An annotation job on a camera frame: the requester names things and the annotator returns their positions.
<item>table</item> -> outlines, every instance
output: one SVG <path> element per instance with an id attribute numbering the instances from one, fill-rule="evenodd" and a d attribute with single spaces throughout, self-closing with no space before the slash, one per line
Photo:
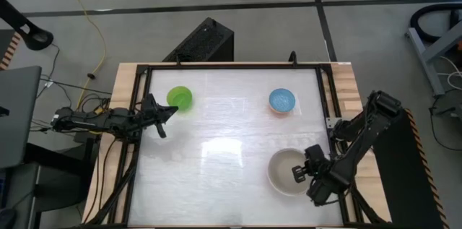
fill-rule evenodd
<path id="1" fill-rule="evenodd" d="M 147 63 L 125 63 L 121 64 L 118 69 L 117 76 L 115 78 L 115 85 L 113 88 L 113 95 L 111 98 L 110 107 L 124 107 L 128 108 L 131 95 L 134 86 L 134 79 L 136 74 L 136 68 L 139 64 L 147 64 Z M 149 65 L 175 65 L 175 63 L 148 63 Z M 183 65 L 198 65 L 198 64 L 239 64 L 239 63 L 183 63 Z M 244 64 L 273 64 L 273 65 L 290 65 L 289 62 L 245 62 Z M 298 64 L 319 64 L 319 63 L 298 63 Z M 350 63 L 331 63 L 332 74 L 334 77 L 334 83 L 336 86 L 336 96 L 338 98 L 340 111 L 342 117 L 344 118 L 352 118 L 356 116 L 362 110 L 362 103 L 359 97 L 356 81 L 354 78 L 354 73 L 352 69 L 352 65 Z M 323 85 L 326 91 L 326 97 L 328 98 L 328 109 L 331 113 L 331 116 L 334 115 L 334 105 L 331 100 L 331 95 L 329 92 L 329 82 L 327 79 L 327 74 L 323 74 Z M 141 92 L 143 90 L 144 80 L 140 81 L 140 89 L 138 98 L 141 98 Z M 100 145 L 100 158 L 101 160 L 105 157 L 106 152 L 108 151 L 110 143 L 113 141 L 113 137 L 109 134 L 104 134 L 102 137 L 101 145 Z M 109 197 L 110 193 L 113 190 L 114 181 L 117 173 L 117 167 L 120 159 L 122 144 L 120 142 L 116 142 L 110 152 L 108 154 L 106 168 L 105 168 L 105 177 L 103 178 L 102 172 L 100 172 L 99 180 L 104 179 L 104 189 L 102 202 L 104 203 L 105 200 Z M 131 159 L 131 154 L 128 154 L 126 160 L 126 167 Z M 103 162 L 100 161 L 100 170 L 103 169 Z M 97 194 L 95 206 L 97 207 L 99 204 L 100 192 L 96 192 L 96 169 L 93 173 L 92 184 L 90 186 L 87 204 L 85 206 L 85 211 L 83 218 L 85 218 L 90 211 L 90 208 L 93 203 L 93 199 L 95 194 Z M 363 194 L 364 198 L 368 201 L 371 207 L 385 220 L 390 220 L 390 213 L 388 211 L 388 205 L 385 200 L 385 194 L 383 191 L 382 183 L 380 180 L 380 174 L 378 172 L 378 167 L 375 162 L 375 156 L 373 153 L 369 152 L 363 158 L 361 163 L 358 166 L 357 170 L 357 187 L 359 191 Z M 124 199 L 126 195 L 126 190 L 122 192 L 122 195 L 119 198 L 117 210 L 115 213 L 115 222 L 121 222 L 123 219 L 123 208 L 124 208 Z M 349 211 L 349 219 L 351 221 L 355 221 L 354 216 L 354 208 L 351 202 L 351 199 L 347 201 L 348 211 Z M 90 218 L 93 217 L 97 212 L 97 208 L 93 208 L 90 213 Z"/>

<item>black speaker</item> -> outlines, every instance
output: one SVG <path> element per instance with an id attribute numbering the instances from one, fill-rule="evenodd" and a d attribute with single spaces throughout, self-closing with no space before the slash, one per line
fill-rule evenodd
<path id="1" fill-rule="evenodd" d="M 206 18 L 163 62 L 234 61 L 234 31 Z"/>

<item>white tabletop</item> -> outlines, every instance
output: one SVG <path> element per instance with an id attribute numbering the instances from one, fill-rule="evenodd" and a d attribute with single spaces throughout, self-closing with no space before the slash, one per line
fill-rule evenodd
<path id="1" fill-rule="evenodd" d="M 329 153 L 314 70 L 152 72 L 150 92 L 161 105 L 179 85 L 191 90 L 193 106 L 165 124 L 167 138 L 155 127 L 143 132 L 129 225 L 341 225 L 338 204 L 282 195 L 267 178 L 278 150 L 320 144 Z M 276 88 L 294 93 L 292 112 L 270 109 Z"/>

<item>metal bracket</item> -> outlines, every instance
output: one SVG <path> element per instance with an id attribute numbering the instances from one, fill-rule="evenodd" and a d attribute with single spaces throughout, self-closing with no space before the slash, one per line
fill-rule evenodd
<path id="1" fill-rule="evenodd" d="M 326 127 L 327 127 L 327 129 L 332 129 L 337 124 L 337 122 L 339 122 L 341 120 L 342 120 L 342 118 L 339 118 L 339 117 L 328 117 L 328 118 L 326 118 Z"/>

